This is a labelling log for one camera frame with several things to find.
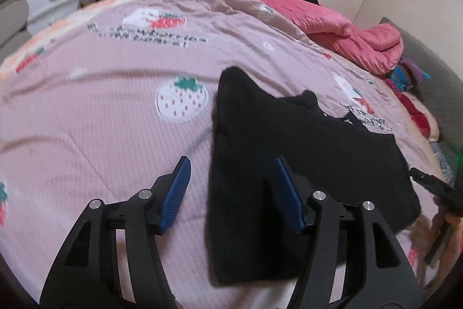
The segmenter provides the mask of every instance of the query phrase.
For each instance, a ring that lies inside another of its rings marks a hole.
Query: striped pillow
[[[408,91],[416,87],[422,81],[430,78],[431,76],[421,70],[415,62],[409,60],[404,55],[402,55],[396,68],[390,74],[390,79],[401,92]]]

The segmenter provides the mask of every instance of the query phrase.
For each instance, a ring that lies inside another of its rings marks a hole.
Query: pink comforter
[[[302,0],[260,0],[297,25],[317,44],[374,75],[392,71],[403,54],[400,33],[389,24],[361,30],[344,16]]]

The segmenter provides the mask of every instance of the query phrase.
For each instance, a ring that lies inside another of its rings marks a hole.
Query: pink bed sheet
[[[338,53],[373,75],[392,71],[404,51],[389,24],[361,30],[344,16],[303,0],[260,0],[297,25],[317,44]]]

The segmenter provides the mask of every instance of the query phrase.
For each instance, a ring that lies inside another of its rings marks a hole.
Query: metal pivot screw
[[[138,198],[140,199],[148,199],[151,197],[151,190],[145,189],[138,193]]]
[[[374,210],[374,204],[370,202],[369,200],[363,202],[363,208],[367,211],[373,211]]]
[[[317,200],[325,200],[326,194],[323,191],[315,191],[313,197]]]
[[[99,207],[101,206],[101,200],[99,199],[94,199],[90,202],[89,204],[89,207],[92,209],[92,210],[96,210],[98,209]]]

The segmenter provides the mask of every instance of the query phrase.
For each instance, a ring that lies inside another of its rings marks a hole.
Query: gray headboard
[[[441,130],[440,147],[451,164],[457,166],[459,149],[463,147],[463,81],[430,48],[384,17],[381,23],[394,25],[402,34],[407,58],[430,74],[412,92],[436,117]]]

